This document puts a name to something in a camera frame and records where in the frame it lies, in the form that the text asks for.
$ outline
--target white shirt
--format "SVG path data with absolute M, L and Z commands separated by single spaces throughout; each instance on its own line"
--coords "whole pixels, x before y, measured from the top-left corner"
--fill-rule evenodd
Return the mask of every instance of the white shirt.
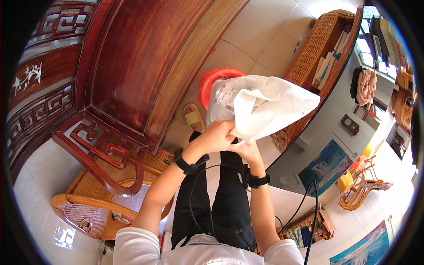
M 152 232 L 126 227 L 116 233 L 113 255 L 115 265 L 292 265 L 303 258 L 291 239 L 272 245 L 261 257 L 253 252 L 220 244 L 206 234 L 194 235 L 184 247 L 160 254 L 159 239 Z

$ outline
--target poster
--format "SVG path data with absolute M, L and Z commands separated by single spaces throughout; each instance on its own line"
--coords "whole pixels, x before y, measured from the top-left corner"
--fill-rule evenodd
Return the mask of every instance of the poster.
M 374 265 L 389 247 L 389 236 L 384 220 L 359 242 L 330 258 L 330 265 Z
M 319 196 L 333 185 L 352 164 L 353 161 L 349 156 L 331 139 L 321 153 L 299 173 L 299 178 L 305 189 L 315 180 Z M 315 197 L 313 186 L 308 190 L 308 195 Z

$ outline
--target foot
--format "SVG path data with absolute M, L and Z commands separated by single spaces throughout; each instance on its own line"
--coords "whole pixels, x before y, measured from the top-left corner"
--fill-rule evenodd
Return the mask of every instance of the foot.
M 188 106 L 184 109 L 184 115 L 187 115 L 193 111 L 195 111 L 193 106 Z M 193 123 L 192 125 L 190 125 L 190 127 L 193 131 L 202 132 L 202 123 Z

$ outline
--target black wrist strap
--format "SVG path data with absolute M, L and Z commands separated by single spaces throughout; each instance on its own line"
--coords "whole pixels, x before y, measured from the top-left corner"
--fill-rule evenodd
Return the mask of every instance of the black wrist strap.
M 204 156 L 202 156 L 196 164 L 191 164 L 189 165 L 187 162 L 184 161 L 184 159 L 181 156 L 182 152 L 179 152 L 175 155 L 174 157 L 174 162 L 175 164 L 177 164 L 177 166 L 179 168 L 181 168 L 184 171 L 184 174 L 189 175 L 189 174 L 193 174 L 194 172 L 196 172 L 197 168 L 203 164 L 206 163 L 206 161 L 209 160 L 209 155 L 206 154 Z
M 258 176 L 253 176 L 250 174 L 250 168 L 247 165 L 243 165 L 241 170 L 241 179 L 243 188 L 251 187 L 253 189 L 259 188 L 259 186 L 265 185 L 271 182 L 271 179 L 268 174 L 265 173 L 265 177 L 259 178 Z
M 271 179 L 268 174 L 265 174 L 265 177 L 260 178 L 258 176 L 252 176 L 249 177 L 249 186 L 253 189 L 259 188 L 259 186 L 265 185 L 267 183 L 271 182 Z

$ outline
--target person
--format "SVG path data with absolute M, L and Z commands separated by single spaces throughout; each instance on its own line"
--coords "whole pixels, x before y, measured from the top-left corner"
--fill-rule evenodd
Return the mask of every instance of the person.
M 198 110 L 191 106 L 184 109 L 184 114 L 191 112 Z M 240 168 L 242 159 L 245 159 L 251 175 L 265 177 L 264 163 L 256 143 L 238 143 L 237 138 L 229 134 L 235 127 L 234 120 L 216 120 L 204 133 L 201 133 L 201 122 L 189 125 L 193 134 L 181 153 L 189 165 L 207 153 L 220 151 L 221 164 Z M 174 162 L 162 172 L 148 189 L 132 227 L 117 232 L 114 264 L 303 264 L 295 242 L 280 240 L 276 233 L 268 184 L 251 188 L 249 208 L 246 189 L 237 170 L 221 165 L 219 186 L 210 212 L 205 164 L 189 175 L 185 175 Z M 161 212 L 179 186 L 172 250 L 160 254 Z M 253 252 L 256 246 L 263 257 Z

